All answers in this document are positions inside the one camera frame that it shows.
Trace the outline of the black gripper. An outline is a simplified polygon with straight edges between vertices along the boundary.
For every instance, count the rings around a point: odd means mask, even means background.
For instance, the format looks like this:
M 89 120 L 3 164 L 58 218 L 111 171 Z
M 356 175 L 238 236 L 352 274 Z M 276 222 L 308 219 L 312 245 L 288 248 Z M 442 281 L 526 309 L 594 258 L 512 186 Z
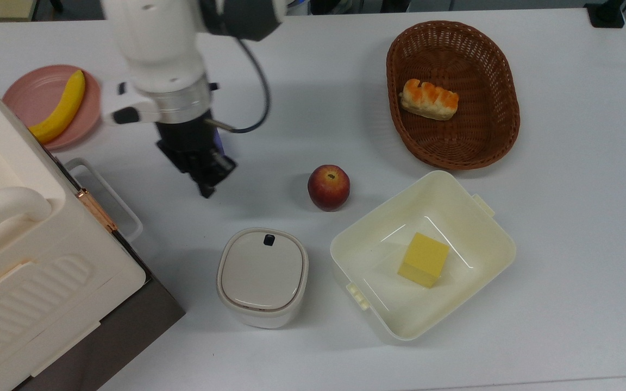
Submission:
M 210 198 L 218 181 L 223 181 L 237 166 L 218 151 L 216 129 L 206 123 L 211 118 L 212 113 L 207 111 L 187 122 L 155 123 L 160 137 L 157 146 L 181 173 L 191 174 L 204 198 Z

